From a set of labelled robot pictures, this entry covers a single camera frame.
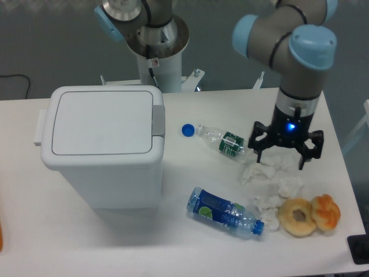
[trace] empty plastic bottle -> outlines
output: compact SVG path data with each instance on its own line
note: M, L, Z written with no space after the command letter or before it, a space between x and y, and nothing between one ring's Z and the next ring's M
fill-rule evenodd
M212 149L222 152L236 162L248 163L251 160L256 162L256 154L251 149L244 147L245 139L240 136L204 125L198 125L195 134L202 137Z
M236 157L243 149L244 138L215 127L198 125L195 133L204 139L208 146L226 155Z
M264 223L244 206L219 198L196 187L187 203L187 210L226 225L238 235L253 233L261 235Z

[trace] blue bottle label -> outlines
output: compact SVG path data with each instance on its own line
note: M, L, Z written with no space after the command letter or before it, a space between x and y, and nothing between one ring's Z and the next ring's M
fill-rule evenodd
M226 224L228 227L236 228L240 221L238 214L243 211L243 206L224 200L202 190L199 194L193 212L201 216L211 218L214 221Z

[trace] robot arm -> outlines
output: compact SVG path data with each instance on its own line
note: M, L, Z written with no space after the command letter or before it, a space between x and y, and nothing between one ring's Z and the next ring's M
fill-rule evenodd
M276 6L268 18L243 17L232 37L234 48L242 55L282 74L272 123L255 122L248 147L258 154L258 162L262 151L274 145L295 148L302 156L302 169L322 152L323 131L309 133L308 129L333 64L337 39L317 25L333 15L337 1L279 0ZM314 148L305 145L308 139Z
M121 41L137 57L141 84L180 92L181 52L189 41L186 23L172 14L171 0L103 0L95 15L110 38Z

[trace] bagel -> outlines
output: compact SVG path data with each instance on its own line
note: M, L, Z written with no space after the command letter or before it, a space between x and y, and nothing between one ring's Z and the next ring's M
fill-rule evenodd
M296 219L296 212L302 213L301 219ZM311 218L311 204L303 198L287 199L280 207L278 218L283 228L297 237L310 235L316 228Z

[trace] bottle cap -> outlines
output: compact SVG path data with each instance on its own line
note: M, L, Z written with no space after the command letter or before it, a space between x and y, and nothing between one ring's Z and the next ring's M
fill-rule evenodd
M263 229L264 229L264 222L261 220L256 220L255 226L253 229L253 234L261 235L263 233Z
M192 137L195 133L195 127L192 124L184 124L182 126L182 134L186 137Z

